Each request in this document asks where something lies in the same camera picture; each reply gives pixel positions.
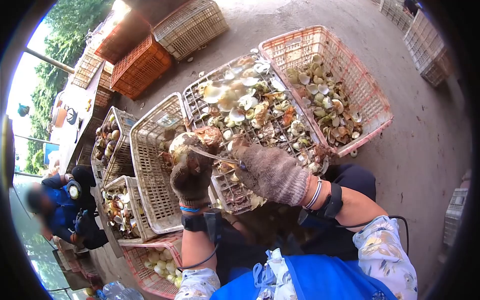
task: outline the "black wrist strap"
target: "black wrist strap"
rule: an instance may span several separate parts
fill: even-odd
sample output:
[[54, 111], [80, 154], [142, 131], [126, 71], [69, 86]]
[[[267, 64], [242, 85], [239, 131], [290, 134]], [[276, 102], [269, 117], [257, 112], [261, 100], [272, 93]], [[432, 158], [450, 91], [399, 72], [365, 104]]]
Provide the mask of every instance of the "black wrist strap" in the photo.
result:
[[185, 230], [188, 231], [205, 231], [207, 232], [207, 226], [205, 223], [204, 215], [182, 215], [181, 224]]
[[333, 219], [342, 209], [342, 187], [332, 182], [332, 194], [327, 196], [325, 203], [320, 208], [320, 211], [324, 213], [326, 219]]

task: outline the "concrete floor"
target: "concrete floor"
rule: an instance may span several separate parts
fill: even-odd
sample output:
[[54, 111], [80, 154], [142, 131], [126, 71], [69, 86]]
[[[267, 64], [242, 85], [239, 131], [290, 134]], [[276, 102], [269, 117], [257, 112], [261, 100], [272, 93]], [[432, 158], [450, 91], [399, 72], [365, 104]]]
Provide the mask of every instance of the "concrete floor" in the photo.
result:
[[[409, 257], [417, 270], [419, 294], [425, 293], [440, 267], [437, 256], [449, 199], [470, 162], [470, 132], [455, 79], [449, 79], [450, 89], [444, 85], [436, 90], [424, 81], [402, 41], [403, 33], [370, 0], [217, 3], [229, 31], [193, 53], [192, 62], [175, 63], [137, 101], [122, 97], [114, 105], [140, 117], [169, 94], [183, 92], [197, 80], [199, 72], [209, 72], [246, 54], [268, 38], [311, 25], [327, 26], [377, 79], [395, 116], [382, 136], [359, 149], [357, 158], [347, 156], [340, 162], [354, 162], [371, 170], [377, 178], [377, 203], [388, 213], [407, 218]], [[404, 230], [401, 235], [405, 247]], [[112, 259], [111, 249], [108, 245], [105, 248], [95, 253], [104, 268], [105, 281], [116, 280], [119, 275], [135, 287], [124, 259]]]

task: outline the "floral sleeve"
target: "floral sleeve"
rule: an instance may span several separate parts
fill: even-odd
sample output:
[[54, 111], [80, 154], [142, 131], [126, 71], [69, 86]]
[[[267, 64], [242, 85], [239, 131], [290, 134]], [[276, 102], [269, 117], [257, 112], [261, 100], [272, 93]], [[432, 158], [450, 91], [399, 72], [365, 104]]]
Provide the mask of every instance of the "floral sleeve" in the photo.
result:
[[379, 216], [353, 236], [359, 266], [402, 300], [417, 299], [417, 273], [403, 251], [396, 219]]
[[214, 270], [209, 268], [184, 270], [180, 290], [175, 296], [175, 300], [210, 299], [219, 288], [220, 280]]

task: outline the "knife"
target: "knife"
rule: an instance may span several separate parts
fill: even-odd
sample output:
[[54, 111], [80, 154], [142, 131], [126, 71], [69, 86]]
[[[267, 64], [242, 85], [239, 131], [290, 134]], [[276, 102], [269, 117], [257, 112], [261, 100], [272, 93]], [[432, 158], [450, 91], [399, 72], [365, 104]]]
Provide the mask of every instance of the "knife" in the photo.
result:
[[213, 159], [217, 159], [217, 160], [221, 160], [221, 161], [224, 161], [224, 162], [229, 163], [229, 164], [237, 165], [237, 166], [239, 166], [239, 168], [241, 168], [241, 169], [244, 170], [244, 171], [247, 170], [247, 166], [246, 166], [245, 163], [242, 162], [241, 160], [219, 157], [219, 156], [210, 154], [210, 153], [208, 153], [208, 152], [205, 152], [205, 151], [203, 151], [203, 150], [200, 150], [200, 149], [198, 149], [197, 147], [194, 147], [194, 146], [192, 146], [192, 145], [189, 146], [189, 149], [192, 150], [192, 151], [195, 151], [196, 153], [201, 154], [201, 155], [203, 155], [203, 156], [206, 156], [206, 157], [209, 157], [209, 158], [213, 158]]

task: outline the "work glove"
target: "work glove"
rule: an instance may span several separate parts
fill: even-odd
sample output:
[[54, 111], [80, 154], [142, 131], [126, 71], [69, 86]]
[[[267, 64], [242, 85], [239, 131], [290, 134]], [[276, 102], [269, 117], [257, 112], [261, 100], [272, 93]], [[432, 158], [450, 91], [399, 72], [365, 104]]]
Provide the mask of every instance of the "work glove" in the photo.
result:
[[[170, 185], [179, 199], [180, 206], [196, 209], [210, 203], [208, 185], [212, 176], [213, 159], [189, 152], [186, 161], [179, 162], [170, 175]], [[188, 165], [187, 161], [196, 158], [198, 164]]]
[[82, 195], [82, 187], [80, 186], [80, 184], [75, 179], [70, 178], [70, 180], [67, 183], [67, 187], [66, 187], [67, 193], [70, 194], [70, 187], [72, 187], [72, 186], [76, 187], [77, 190], [78, 190], [78, 197], [76, 199], [80, 198], [80, 196]]
[[95, 220], [88, 215], [88, 210], [80, 208], [75, 219], [75, 233], [81, 237], [88, 237], [94, 234], [97, 227]]
[[309, 173], [285, 150], [259, 144], [245, 146], [240, 140], [233, 142], [232, 153], [246, 166], [246, 170], [236, 168], [235, 175], [247, 188], [270, 201], [300, 204], [307, 193]]

